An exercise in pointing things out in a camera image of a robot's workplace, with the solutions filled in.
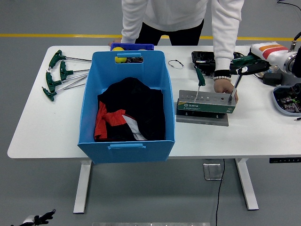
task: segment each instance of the sleeve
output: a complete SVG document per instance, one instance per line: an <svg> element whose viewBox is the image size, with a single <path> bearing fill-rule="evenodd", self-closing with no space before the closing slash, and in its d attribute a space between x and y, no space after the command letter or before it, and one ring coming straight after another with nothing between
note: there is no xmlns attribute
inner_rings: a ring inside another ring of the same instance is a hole
<svg viewBox="0 0 301 226"><path fill-rule="evenodd" d="M244 0L212 0L215 70L229 70L233 59Z"/></svg>
<svg viewBox="0 0 301 226"><path fill-rule="evenodd" d="M121 43L134 43L139 37L148 0L122 0Z"/></svg>

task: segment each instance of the yellow floor line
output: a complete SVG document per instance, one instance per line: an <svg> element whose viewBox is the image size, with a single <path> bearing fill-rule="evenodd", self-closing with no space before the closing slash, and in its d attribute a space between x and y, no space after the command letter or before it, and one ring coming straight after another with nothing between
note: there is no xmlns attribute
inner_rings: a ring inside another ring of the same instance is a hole
<svg viewBox="0 0 301 226"><path fill-rule="evenodd" d="M0 38L121 38L118 34L25 34L25 33L0 33ZM200 36L200 39L212 40L213 36ZM293 38L280 37L238 37L238 40L262 40L262 41L292 41Z"/></svg>

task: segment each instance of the blue plastic bin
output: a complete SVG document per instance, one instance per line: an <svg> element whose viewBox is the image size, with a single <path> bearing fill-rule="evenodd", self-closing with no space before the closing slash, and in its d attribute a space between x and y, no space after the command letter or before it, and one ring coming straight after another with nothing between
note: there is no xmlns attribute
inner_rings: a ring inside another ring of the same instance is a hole
<svg viewBox="0 0 301 226"><path fill-rule="evenodd" d="M115 57L143 56L143 63L115 63ZM163 93L166 139L158 141L95 142L97 95L126 77L138 78ZM174 101L171 82L161 51L95 52L83 98L79 143L94 164L113 162L166 161L174 145Z"/></svg>
<svg viewBox="0 0 301 226"><path fill-rule="evenodd" d="M115 47L122 47L124 50L154 50L154 45L153 44L133 44L133 43L118 43L118 42L113 42L111 44L111 51Z"/></svg>

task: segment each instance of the metal plate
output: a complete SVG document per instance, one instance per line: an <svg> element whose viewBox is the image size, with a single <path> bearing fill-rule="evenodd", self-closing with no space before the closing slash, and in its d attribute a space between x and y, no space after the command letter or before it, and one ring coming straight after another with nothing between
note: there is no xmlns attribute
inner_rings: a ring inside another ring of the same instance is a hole
<svg viewBox="0 0 301 226"><path fill-rule="evenodd" d="M174 105L176 112L176 122L229 126L228 115L225 113L185 111L179 110L177 108L177 103L175 103Z"/></svg>
<svg viewBox="0 0 301 226"><path fill-rule="evenodd" d="M186 111L233 113L236 103L228 101L229 94L180 90L178 109Z"/></svg>
<svg viewBox="0 0 301 226"><path fill-rule="evenodd" d="M92 226L210 226L210 223L93 223Z"/></svg>
<svg viewBox="0 0 301 226"><path fill-rule="evenodd" d="M203 164L205 180L221 180L222 169L219 163Z"/></svg>

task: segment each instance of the yellow ball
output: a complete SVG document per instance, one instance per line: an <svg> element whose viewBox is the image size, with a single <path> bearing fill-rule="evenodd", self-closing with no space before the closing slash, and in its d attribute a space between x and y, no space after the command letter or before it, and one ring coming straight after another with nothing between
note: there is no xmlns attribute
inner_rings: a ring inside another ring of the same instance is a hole
<svg viewBox="0 0 301 226"><path fill-rule="evenodd" d="M122 47L117 46L113 48L112 51L124 51L124 49Z"/></svg>
<svg viewBox="0 0 301 226"><path fill-rule="evenodd" d="M126 57L115 57L115 63L120 64L120 63L125 63L127 61Z"/></svg>

